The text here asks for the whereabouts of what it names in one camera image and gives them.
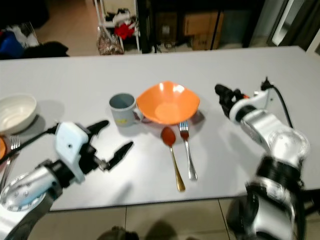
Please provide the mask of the orange bowl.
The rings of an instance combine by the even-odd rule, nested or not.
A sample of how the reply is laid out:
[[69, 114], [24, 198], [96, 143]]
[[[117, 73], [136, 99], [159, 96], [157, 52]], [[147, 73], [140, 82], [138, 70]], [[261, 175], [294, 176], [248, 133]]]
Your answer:
[[177, 125], [198, 112], [201, 98], [181, 84], [165, 81], [142, 92], [135, 103], [144, 119], [156, 124]]

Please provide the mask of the orange plate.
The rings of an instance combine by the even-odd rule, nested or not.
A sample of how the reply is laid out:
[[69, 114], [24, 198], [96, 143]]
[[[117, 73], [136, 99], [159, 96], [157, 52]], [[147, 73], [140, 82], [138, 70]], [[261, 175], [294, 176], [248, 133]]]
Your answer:
[[7, 143], [4, 137], [0, 137], [0, 159], [7, 153]]

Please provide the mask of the patterned woven bag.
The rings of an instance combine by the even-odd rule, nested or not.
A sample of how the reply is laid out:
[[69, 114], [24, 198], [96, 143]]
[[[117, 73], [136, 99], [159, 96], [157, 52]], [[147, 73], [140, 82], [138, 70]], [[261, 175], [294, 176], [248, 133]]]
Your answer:
[[111, 34], [109, 30], [103, 26], [98, 26], [98, 37], [96, 40], [96, 46], [99, 55], [124, 55], [125, 50], [122, 48], [120, 42], [115, 39], [115, 36]]

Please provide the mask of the black shelf unit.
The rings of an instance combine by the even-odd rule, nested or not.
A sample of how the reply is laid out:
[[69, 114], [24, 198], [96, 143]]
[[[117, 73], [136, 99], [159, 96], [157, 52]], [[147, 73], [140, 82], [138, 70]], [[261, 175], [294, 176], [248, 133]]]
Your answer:
[[160, 41], [160, 30], [157, 26], [157, 14], [176, 13], [177, 30], [176, 41], [186, 42], [184, 31], [184, 18], [187, 13], [215, 12], [226, 13], [232, 10], [249, 12], [245, 22], [240, 22], [242, 27], [242, 47], [249, 47], [258, 20], [260, 18], [265, 0], [134, 0], [135, 14], [138, 20], [138, 30], [140, 34], [140, 48], [142, 54], [149, 54], [153, 47], [157, 47]]

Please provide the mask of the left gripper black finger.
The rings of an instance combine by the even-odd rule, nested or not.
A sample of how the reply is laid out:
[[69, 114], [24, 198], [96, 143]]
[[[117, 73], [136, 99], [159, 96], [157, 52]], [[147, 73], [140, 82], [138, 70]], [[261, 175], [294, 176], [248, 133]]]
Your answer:
[[87, 135], [94, 136], [96, 134], [99, 134], [103, 128], [109, 126], [110, 121], [108, 119], [103, 119], [101, 121], [98, 121], [92, 125], [87, 126]]
[[110, 158], [110, 160], [106, 164], [106, 170], [110, 171], [114, 167], [116, 167], [128, 154], [128, 152], [133, 148], [134, 142], [130, 141], [121, 146], [118, 150], [116, 150]]

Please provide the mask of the dark robot foot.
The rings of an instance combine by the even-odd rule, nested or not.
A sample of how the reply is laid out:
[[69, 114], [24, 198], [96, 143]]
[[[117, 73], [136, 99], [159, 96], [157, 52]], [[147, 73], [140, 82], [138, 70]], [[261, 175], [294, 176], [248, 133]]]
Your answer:
[[126, 231], [124, 227], [113, 226], [110, 230], [102, 233], [96, 240], [138, 240], [136, 233]]

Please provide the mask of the white door frame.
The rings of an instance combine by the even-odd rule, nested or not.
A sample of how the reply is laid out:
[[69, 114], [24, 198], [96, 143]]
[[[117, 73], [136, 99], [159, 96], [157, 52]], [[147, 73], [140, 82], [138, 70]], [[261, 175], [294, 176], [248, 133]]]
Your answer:
[[305, 0], [282, 0], [281, 8], [267, 39], [267, 45], [277, 47], [291, 29], [293, 21]]

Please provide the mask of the white metal rack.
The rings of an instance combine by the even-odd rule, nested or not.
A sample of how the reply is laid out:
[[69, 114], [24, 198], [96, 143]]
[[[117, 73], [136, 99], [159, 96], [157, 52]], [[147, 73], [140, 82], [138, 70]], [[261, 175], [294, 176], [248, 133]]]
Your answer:
[[[131, 11], [127, 8], [119, 8], [116, 13], [111, 13], [106, 11], [104, 0], [93, 0], [94, 9], [96, 11], [97, 16], [97, 28], [98, 26], [103, 26], [105, 29], [110, 31], [111, 34], [115, 36], [115, 39], [119, 41], [119, 45], [122, 46], [123, 50], [126, 52], [125, 40], [126, 39], [134, 39], [135, 40], [135, 48], [137, 52], [141, 53], [141, 45], [140, 45], [140, 30], [139, 30], [139, 22], [136, 14], [131, 13]], [[135, 34], [126, 39], [119, 38], [114, 29], [119, 23], [135, 23]]]

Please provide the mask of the gold spoon with red bowl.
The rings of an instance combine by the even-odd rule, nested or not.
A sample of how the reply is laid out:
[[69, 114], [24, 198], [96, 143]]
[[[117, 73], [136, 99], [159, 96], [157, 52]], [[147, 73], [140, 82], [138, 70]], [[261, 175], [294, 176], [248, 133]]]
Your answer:
[[176, 160], [176, 156], [175, 156], [174, 149], [173, 149], [173, 146], [176, 142], [176, 135], [175, 135], [174, 131], [169, 126], [165, 126], [160, 133], [160, 137], [161, 137], [163, 143], [166, 146], [168, 146], [169, 150], [170, 150], [170, 154], [171, 154], [172, 162], [173, 162], [176, 188], [179, 192], [183, 193], [186, 190], [186, 186], [185, 186], [183, 178], [180, 174], [180, 171], [178, 168], [178, 162]]

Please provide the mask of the brown cardboard box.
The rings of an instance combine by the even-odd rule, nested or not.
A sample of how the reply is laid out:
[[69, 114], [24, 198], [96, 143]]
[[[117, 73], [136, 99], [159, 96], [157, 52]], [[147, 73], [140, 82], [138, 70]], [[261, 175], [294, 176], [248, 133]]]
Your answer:
[[191, 37], [190, 45], [194, 51], [217, 50], [222, 38], [224, 13], [218, 17], [217, 11], [189, 13], [183, 19], [183, 34]]

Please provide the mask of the red cloth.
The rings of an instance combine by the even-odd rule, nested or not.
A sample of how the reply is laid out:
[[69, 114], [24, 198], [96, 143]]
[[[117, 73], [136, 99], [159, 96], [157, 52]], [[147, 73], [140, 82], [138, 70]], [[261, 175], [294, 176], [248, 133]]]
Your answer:
[[121, 38], [122, 40], [127, 39], [129, 37], [132, 37], [136, 32], [136, 24], [134, 22], [132, 23], [119, 23], [114, 28], [114, 34], [118, 37]]

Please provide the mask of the blue bag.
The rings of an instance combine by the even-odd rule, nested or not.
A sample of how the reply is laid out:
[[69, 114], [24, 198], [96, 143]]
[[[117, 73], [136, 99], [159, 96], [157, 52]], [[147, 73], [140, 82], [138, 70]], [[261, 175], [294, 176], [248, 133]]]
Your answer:
[[25, 48], [11, 30], [1, 32], [0, 60], [21, 59], [25, 54]]

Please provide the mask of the white ceramic bowl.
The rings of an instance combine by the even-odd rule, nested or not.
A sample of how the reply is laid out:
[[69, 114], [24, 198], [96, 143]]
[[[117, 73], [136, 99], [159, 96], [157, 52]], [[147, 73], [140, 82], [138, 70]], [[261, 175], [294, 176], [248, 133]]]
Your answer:
[[38, 112], [38, 102], [30, 94], [13, 94], [0, 99], [0, 133], [13, 135], [26, 130]]

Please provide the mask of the black bag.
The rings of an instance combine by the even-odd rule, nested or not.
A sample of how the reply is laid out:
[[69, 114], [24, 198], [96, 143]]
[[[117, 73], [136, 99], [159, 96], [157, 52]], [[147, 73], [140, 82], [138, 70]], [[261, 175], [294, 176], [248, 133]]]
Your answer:
[[38, 46], [30, 46], [23, 52], [22, 58], [58, 58], [69, 57], [69, 48], [58, 41], [42, 43]]

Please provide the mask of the grey mug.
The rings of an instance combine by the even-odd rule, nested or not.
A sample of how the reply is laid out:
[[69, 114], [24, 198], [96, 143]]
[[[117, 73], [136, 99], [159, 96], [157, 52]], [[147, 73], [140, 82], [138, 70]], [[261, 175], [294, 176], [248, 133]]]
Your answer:
[[114, 94], [109, 99], [110, 112], [115, 124], [119, 127], [128, 127], [141, 123], [144, 119], [137, 106], [137, 99], [129, 93]]

